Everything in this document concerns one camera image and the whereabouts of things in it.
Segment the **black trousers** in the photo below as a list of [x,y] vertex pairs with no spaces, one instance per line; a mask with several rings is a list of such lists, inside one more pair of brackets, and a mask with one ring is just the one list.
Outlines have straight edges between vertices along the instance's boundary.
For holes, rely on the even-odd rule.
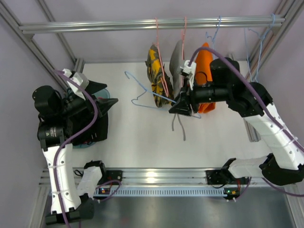
[[[73,123],[73,134],[79,132],[86,127],[93,117],[84,118],[83,111],[71,117]],[[84,133],[72,140],[72,144],[80,145],[86,141],[100,142],[107,139],[108,136],[108,113],[104,114],[101,118],[97,118],[95,123]]]

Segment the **blue hanger with black trousers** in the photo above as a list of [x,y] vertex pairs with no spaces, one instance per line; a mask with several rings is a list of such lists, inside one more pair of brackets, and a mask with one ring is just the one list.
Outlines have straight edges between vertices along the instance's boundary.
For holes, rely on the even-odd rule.
[[[127,79],[133,79],[135,83],[142,89],[142,92],[136,95],[134,98],[131,98],[130,102],[138,107],[147,108],[147,109],[154,109],[159,110],[161,112],[168,112],[169,111],[169,105],[171,103],[175,104],[176,102],[173,99],[170,99],[166,96],[159,95],[155,92],[153,92],[151,89],[149,89],[147,86],[143,85],[140,80],[131,72],[124,71],[124,74]],[[150,95],[151,102],[150,103],[143,103],[142,99],[145,98],[147,95]],[[154,96],[156,98],[160,98],[161,100],[164,99],[165,101],[169,102],[169,104],[162,105],[161,107],[157,107],[154,103]]]

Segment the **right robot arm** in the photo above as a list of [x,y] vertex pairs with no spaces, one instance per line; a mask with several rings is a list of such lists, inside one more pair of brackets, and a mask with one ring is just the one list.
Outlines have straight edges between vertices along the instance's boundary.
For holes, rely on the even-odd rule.
[[201,86],[184,86],[169,113],[191,116],[202,103],[226,102],[229,109],[254,127],[271,151],[260,158],[231,158],[210,179],[232,183],[244,177],[257,177],[278,186],[303,181],[304,148],[282,121],[265,87],[242,79],[239,63],[229,57],[213,60],[210,71],[212,81]]

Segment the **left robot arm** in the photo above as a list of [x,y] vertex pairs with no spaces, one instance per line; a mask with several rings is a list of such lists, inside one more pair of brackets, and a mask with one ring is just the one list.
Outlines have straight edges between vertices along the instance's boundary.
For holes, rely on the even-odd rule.
[[46,223],[65,224],[88,220],[94,216],[93,194],[99,184],[107,182],[101,160],[84,165],[81,181],[76,184],[72,165],[75,146],[107,139],[108,111],[118,102],[98,93],[107,85],[89,81],[80,95],[69,90],[65,96],[44,85],[33,92],[38,111],[37,138],[47,162],[51,183],[52,205]]

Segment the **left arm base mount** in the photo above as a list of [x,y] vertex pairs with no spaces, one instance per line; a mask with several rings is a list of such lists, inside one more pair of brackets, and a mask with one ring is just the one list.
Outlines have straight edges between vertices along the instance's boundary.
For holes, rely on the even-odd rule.
[[122,184],[122,170],[107,170],[105,176],[98,182],[93,198],[100,201],[110,199]]

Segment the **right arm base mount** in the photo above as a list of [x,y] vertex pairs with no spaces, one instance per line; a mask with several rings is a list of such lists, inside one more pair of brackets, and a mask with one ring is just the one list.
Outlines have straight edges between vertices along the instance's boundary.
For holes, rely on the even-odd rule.
[[215,189],[223,189],[224,199],[234,201],[241,196],[242,179],[232,176],[226,167],[206,171],[207,184]]

